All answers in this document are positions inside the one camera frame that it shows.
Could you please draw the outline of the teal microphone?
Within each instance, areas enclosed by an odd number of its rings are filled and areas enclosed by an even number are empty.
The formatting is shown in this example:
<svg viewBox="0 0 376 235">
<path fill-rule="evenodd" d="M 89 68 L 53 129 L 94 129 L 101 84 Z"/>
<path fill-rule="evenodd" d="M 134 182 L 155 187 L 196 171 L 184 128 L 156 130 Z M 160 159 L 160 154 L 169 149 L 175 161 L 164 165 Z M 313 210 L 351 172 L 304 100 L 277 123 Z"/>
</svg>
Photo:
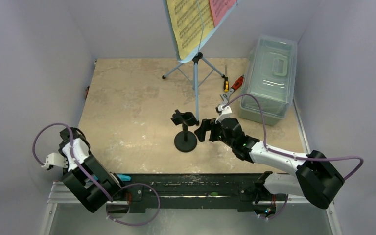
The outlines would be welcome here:
<svg viewBox="0 0 376 235">
<path fill-rule="evenodd" d="M 131 181 L 131 177 L 128 176 L 128 175 L 123 175 L 123 174 L 117 174 L 117 177 L 123 181 L 123 182 L 130 182 Z"/>
</svg>

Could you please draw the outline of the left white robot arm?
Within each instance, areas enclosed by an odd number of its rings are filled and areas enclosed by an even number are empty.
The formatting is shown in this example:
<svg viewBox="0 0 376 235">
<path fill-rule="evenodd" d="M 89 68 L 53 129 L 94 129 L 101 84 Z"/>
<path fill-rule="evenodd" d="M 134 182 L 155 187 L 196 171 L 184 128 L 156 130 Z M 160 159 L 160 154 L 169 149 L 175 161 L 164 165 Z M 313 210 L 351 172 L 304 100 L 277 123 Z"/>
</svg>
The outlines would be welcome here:
<svg viewBox="0 0 376 235">
<path fill-rule="evenodd" d="M 61 181 L 88 211 L 96 212 L 108 201 L 125 197 L 124 182 L 92 154 L 81 130 L 65 128 L 60 137 L 59 153 L 67 161 Z"/>
</svg>

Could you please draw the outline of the pink sheet music page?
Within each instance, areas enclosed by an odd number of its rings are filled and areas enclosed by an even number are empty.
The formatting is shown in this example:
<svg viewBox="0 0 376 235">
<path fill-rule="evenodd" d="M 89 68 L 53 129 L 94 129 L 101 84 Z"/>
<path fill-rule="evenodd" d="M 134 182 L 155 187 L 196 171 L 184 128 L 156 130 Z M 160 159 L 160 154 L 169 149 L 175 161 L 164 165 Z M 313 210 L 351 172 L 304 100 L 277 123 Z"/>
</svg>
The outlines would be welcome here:
<svg viewBox="0 0 376 235">
<path fill-rule="evenodd" d="M 217 27 L 227 12 L 237 5 L 237 0 L 209 0 L 214 27 Z"/>
</svg>

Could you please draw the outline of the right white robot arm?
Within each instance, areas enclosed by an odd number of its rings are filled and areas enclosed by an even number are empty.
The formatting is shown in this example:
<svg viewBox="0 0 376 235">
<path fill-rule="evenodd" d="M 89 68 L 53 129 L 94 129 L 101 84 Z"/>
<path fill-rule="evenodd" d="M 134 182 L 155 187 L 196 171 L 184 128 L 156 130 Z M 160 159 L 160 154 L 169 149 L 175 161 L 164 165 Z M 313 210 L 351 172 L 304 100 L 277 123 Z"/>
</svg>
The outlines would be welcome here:
<svg viewBox="0 0 376 235">
<path fill-rule="evenodd" d="M 285 172 L 284 175 L 271 173 L 255 186 L 256 195 L 261 199 L 273 194 L 291 194 L 303 196 L 312 205 L 327 209 L 345 182 L 323 153 L 316 150 L 309 154 L 293 153 L 265 146 L 263 141 L 246 135 L 236 118 L 229 117 L 221 122 L 204 119 L 194 133 L 204 142 L 206 132 L 210 132 L 209 141 L 223 142 L 240 160 Z"/>
</svg>

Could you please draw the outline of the light blue music stand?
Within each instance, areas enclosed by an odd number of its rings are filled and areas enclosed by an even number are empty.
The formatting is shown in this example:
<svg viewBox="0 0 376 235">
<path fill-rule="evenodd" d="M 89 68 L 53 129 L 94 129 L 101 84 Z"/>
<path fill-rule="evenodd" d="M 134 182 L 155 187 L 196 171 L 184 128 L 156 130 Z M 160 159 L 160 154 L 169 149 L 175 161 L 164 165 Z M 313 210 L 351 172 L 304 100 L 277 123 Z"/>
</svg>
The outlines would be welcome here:
<svg viewBox="0 0 376 235">
<path fill-rule="evenodd" d="M 209 62 L 201 52 L 202 47 L 218 30 L 228 15 L 238 6 L 237 0 L 164 0 L 164 10 L 176 53 L 178 65 L 162 76 L 166 79 L 180 66 L 193 63 L 192 78 L 182 75 L 192 83 L 195 93 L 195 117 L 199 119 L 199 87 L 206 81 L 199 81 L 198 64 L 205 62 L 212 72 L 224 79 L 223 90 L 228 91 L 228 77 Z"/>
</svg>

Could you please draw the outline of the yellow sheet music page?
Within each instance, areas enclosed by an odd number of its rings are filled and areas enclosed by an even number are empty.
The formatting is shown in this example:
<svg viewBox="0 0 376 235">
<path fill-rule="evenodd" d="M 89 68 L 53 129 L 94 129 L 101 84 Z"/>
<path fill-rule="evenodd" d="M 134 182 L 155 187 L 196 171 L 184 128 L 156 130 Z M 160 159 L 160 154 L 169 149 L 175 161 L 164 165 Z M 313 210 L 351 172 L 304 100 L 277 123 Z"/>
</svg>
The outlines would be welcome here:
<svg viewBox="0 0 376 235">
<path fill-rule="evenodd" d="M 190 61 L 204 46 L 214 30 L 208 0 L 166 0 L 177 59 Z"/>
</svg>

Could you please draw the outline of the black microphone desk stand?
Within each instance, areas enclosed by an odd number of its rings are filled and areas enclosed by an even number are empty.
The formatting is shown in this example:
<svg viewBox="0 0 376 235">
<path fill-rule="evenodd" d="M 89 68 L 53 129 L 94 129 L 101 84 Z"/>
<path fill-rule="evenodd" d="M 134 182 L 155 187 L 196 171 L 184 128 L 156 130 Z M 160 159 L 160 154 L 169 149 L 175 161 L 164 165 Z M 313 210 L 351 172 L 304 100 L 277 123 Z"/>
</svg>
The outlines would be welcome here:
<svg viewBox="0 0 376 235">
<path fill-rule="evenodd" d="M 175 126 L 182 126 L 182 131 L 177 133 L 174 138 L 176 149 L 184 153 L 193 151 L 197 146 L 197 137 L 193 132 L 188 130 L 188 127 L 199 124 L 195 115 L 192 112 L 180 112 L 179 110 L 175 110 L 171 121 Z"/>
</svg>

